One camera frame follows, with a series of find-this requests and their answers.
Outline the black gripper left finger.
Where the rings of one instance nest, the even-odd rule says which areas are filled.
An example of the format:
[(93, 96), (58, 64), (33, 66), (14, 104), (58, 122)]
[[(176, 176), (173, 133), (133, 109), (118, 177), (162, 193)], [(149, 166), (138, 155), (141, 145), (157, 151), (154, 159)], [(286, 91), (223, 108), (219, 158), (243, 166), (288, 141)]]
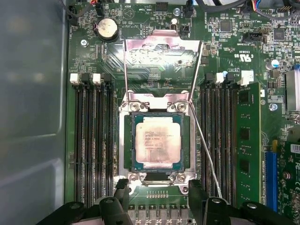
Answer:
[(68, 202), (38, 222), (39, 225), (131, 225), (128, 214), (129, 180), (120, 179), (114, 196), (99, 198), (87, 208), (82, 202)]

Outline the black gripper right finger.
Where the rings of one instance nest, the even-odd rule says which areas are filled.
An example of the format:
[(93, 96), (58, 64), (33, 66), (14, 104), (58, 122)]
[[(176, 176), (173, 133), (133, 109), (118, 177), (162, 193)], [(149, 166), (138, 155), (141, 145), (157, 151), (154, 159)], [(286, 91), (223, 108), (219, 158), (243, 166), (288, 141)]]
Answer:
[(239, 208), (220, 197), (208, 197), (199, 180), (188, 182), (188, 205), (198, 225), (293, 225), (292, 220), (258, 202)]

